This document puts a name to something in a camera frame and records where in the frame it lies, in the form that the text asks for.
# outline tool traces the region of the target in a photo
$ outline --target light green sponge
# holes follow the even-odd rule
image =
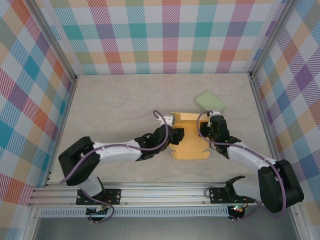
[[[210,91],[197,96],[194,104],[201,110],[201,112],[209,110],[218,110],[222,113],[226,109],[226,105],[214,96]]]

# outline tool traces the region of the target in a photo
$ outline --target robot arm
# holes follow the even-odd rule
[[[104,188],[99,178],[92,174],[97,166],[118,161],[137,162],[147,160],[165,150],[169,144],[178,145],[180,141],[182,141],[185,132],[183,128],[172,128],[175,121],[174,116],[166,115],[164,116],[164,119],[168,126],[168,137],[164,145],[154,150],[141,149],[155,148],[165,140],[166,126],[163,120],[161,120],[161,126],[158,127],[154,133],[146,133],[141,137],[137,137],[127,142],[100,143],[93,142],[88,136],[82,137],[58,157],[65,177],[70,174],[85,154],[94,149],[102,148],[87,156],[85,161],[83,161],[76,168],[76,171],[72,173],[72,176],[66,181],[66,184],[68,186],[79,185],[79,187],[90,197],[95,197],[99,200],[98,195],[102,197],[103,194],[101,193],[103,193]],[[104,148],[104,146],[108,145],[119,146]]]
[[[72,172],[71,177],[66,180],[67,185],[79,185],[90,197],[104,202],[106,199],[105,189],[99,178],[92,176],[93,170],[98,165],[104,163],[122,160],[147,160],[165,150],[169,144],[178,145],[184,137],[184,129],[171,127],[174,124],[173,116],[167,115],[164,119],[168,124],[168,138],[165,144],[157,149],[154,148],[159,146],[160,143],[165,140],[166,136],[166,128],[163,121],[161,121],[162,126],[157,128],[154,133],[147,133],[131,141],[120,143],[121,146],[103,148],[103,146],[114,145],[115,143],[92,142],[88,136],[78,140],[58,157],[64,176],[66,177]],[[260,155],[248,149],[240,139],[230,136],[227,122],[219,112],[213,112],[210,115],[210,121],[208,123],[202,122],[200,124],[200,133],[204,137],[208,137],[211,141],[217,143],[215,147],[219,154],[222,154],[227,159],[241,163],[257,176],[256,179],[237,176],[228,180],[225,191],[231,201],[236,196],[246,196],[261,200],[264,206],[272,213],[281,211],[283,196],[280,183],[273,169],[266,163],[266,160],[277,169],[282,179],[285,190],[286,207],[292,206],[304,199],[304,194],[291,164],[285,159],[281,161],[270,158],[262,159]],[[88,155],[85,161],[81,161],[84,155],[97,148],[101,149]]]
[[[227,122],[219,112],[211,113],[209,123],[201,123],[200,133],[215,143],[226,144],[215,144],[216,151],[227,159],[242,164],[257,176],[255,179],[237,176],[228,180],[225,191],[231,201],[235,196],[246,196],[262,201],[271,213],[280,212],[283,205],[282,191],[279,179],[269,163],[277,169],[283,182],[286,207],[304,199],[303,191],[291,164],[285,159],[280,161],[267,157],[262,159],[259,154],[248,149],[240,139],[230,136]]]

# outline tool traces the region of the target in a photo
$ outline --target wire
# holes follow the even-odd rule
[[[285,212],[286,212],[286,203],[287,203],[287,200],[286,200],[286,192],[285,192],[285,186],[284,186],[284,183],[281,179],[281,176],[280,174],[278,173],[277,169],[275,168],[275,166],[273,166],[273,164],[268,161],[267,159],[265,159],[265,157],[261,156],[259,153],[251,150],[250,148],[247,148],[247,147],[243,147],[241,145],[236,145],[236,144],[231,144],[231,143],[225,143],[225,142],[214,142],[214,141],[210,141],[209,139],[205,138],[202,133],[200,132],[200,128],[199,128],[199,121],[200,121],[200,118],[203,114],[206,114],[206,113],[213,113],[213,111],[204,111],[202,112],[197,120],[196,120],[196,130],[198,131],[198,134],[200,137],[202,137],[206,142],[208,143],[211,143],[211,144],[215,144],[215,145],[224,145],[224,146],[232,146],[232,147],[235,147],[235,148],[239,148],[239,149],[244,149],[246,151],[248,151],[249,153],[257,156],[258,158],[264,160],[271,168],[272,170],[274,171],[276,177],[278,178],[279,180],[279,184],[280,184],[280,188],[281,188],[281,193],[282,193],[282,210],[281,210],[281,213],[279,215],[274,215],[273,213],[271,213],[270,211],[268,211],[267,209],[265,209],[265,211],[267,211],[269,213],[270,216],[272,216],[273,218],[281,218],[284,216]],[[262,206],[262,203],[258,203],[256,202],[257,205],[259,207]],[[251,217],[253,214],[255,214],[257,212],[257,210],[259,209],[259,207],[257,209],[255,209],[251,214],[241,218],[241,220],[244,220],[244,219],[247,219],[249,217]]]
[[[106,217],[104,217],[104,218],[103,218],[102,220],[100,220],[100,221],[93,221],[92,218],[91,218],[91,216],[92,216],[93,213],[91,213],[91,214],[89,215],[89,220],[90,220],[91,223],[94,223],[94,224],[103,223],[103,222],[109,220],[109,219],[115,214],[115,211],[116,211],[116,210],[115,210],[115,207],[114,207],[112,204],[107,203],[107,202],[104,202],[104,201],[100,201],[100,200],[97,200],[97,199],[94,199],[93,197],[89,196],[89,194],[86,193],[85,191],[83,191],[83,190],[81,190],[81,191],[83,192],[83,194],[84,194],[88,199],[90,199],[90,200],[92,200],[92,201],[94,201],[94,202],[96,202],[96,203],[109,206],[109,207],[112,209],[112,213],[110,214],[110,216],[106,216]]]
[[[211,142],[209,143],[209,146],[210,146],[211,149],[217,150],[216,148],[213,148],[213,147],[211,146]]]
[[[73,174],[75,173],[75,171],[79,168],[79,166],[84,162],[84,160],[86,160],[86,158],[88,156],[90,156],[91,154],[101,150],[101,149],[107,149],[107,148],[112,148],[112,147],[125,147],[125,148],[129,148],[129,149],[136,149],[136,150],[141,150],[141,151],[154,151],[157,150],[159,148],[161,148],[168,140],[168,135],[169,135],[169,128],[168,128],[168,124],[165,120],[165,117],[157,110],[153,111],[153,115],[155,116],[155,118],[159,119],[159,117],[162,118],[164,125],[165,125],[165,137],[162,143],[160,143],[158,146],[152,147],[152,148],[143,148],[143,147],[136,147],[136,146],[131,146],[131,145],[127,145],[127,144],[123,144],[123,143],[115,143],[115,144],[109,144],[109,145],[104,145],[104,146],[100,146],[97,147],[91,151],[89,151],[88,153],[86,153],[78,162],[77,164],[74,166],[74,168],[69,172],[69,174],[60,181],[60,184],[65,183],[66,181],[68,181]]]
[[[205,195],[207,198],[210,198],[210,196],[207,195],[207,191],[208,191],[209,188],[214,188],[214,186],[208,186],[208,187],[206,188],[206,190],[204,191],[204,195]]]

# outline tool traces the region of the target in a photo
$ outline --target plaid fabric backdrop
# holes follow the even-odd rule
[[[309,231],[320,236],[320,0],[298,2],[256,83],[280,156],[303,188]]]
[[[270,34],[271,34],[272,30],[274,29],[274,27],[276,25],[277,20],[281,16],[281,13],[282,13],[284,7],[286,6],[287,1],[288,0],[281,0],[281,3],[279,5],[275,15],[273,16],[273,19],[272,19],[269,27],[268,27],[268,30],[266,31],[266,33],[265,33],[265,35],[263,37],[263,40],[260,43],[260,46],[259,46],[258,50],[256,51],[256,53],[254,55],[253,61],[252,61],[251,65],[249,67],[249,70],[248,70],[249,72],[251,72],[253,70],[253,68],[254,68],[254,66],[255,66],[255,64],[256,64],[256,62],[257,62],[257,60],[258,60],[258,58],[259,58],[259,56],[261,54],[261,51],[264,49],[264,47],[265,47],[265,45],[266,45],[266,43],[267,43],[267,41],[268,41],[268,39],[270,37]]]
[[[269,10],[280,1],[37,2],[76,71],[152,74],[247,72]]]
[[[56,144],[72,81],[23,0],[0,1],[0,239],[17,239]]]

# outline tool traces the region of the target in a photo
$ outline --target beige marble floor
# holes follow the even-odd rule
[[[199,113],[194,99],[211,91],[226,105],[230,134],[270,157],[249,80],[235,74],[82,75],[62,136],[60,154],[83,136],[101,143],[126,142],[153,132],[159,122],[152,111]],[[249,170],[217,152],[204,160],[175,160],[170,148],[140,162],[113,162],[95,169],[103,182],[222,182]],[[51,182],[63,173],[58,159]]]

